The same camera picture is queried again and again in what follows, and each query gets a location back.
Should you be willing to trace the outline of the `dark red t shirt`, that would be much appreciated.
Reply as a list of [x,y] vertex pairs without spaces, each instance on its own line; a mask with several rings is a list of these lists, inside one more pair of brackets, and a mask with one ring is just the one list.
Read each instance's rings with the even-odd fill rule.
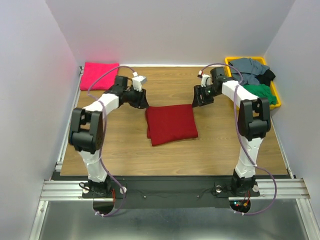
[[147,138],[153,147],[199,135],[191,104],[150,106],[145,118]]

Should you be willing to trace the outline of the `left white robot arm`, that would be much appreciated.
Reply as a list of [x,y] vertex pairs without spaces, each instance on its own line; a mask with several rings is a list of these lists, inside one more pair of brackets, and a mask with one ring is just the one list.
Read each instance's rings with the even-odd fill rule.
[[117,75],[114,84],[100,98],[72,110],[68,142],[82,157],[88,173],[88,182],[80,184],[85,194],[103,198],[112,192],[111,176],[102,161],[108,114],[125,103],[136,109],[149,107],[143,88],[147,78],[135,72],[130,86],[128,81],[128,77]]

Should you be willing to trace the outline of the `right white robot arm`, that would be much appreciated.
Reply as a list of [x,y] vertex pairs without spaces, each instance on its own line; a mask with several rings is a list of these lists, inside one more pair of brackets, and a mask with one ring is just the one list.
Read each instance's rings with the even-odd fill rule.
[[233,101],[240,152],[231,177],[231,193],[242,195],[257,190],[258,153],[260,145],[271,129],[269,100],[250,93],[241,85],[241,81],[225,76],[224,68],[217,64],[210,74],[200,70],[197,76],[201,83],[193,88],[192,107],[212,104],[214,98],[219,95],[224,95]]

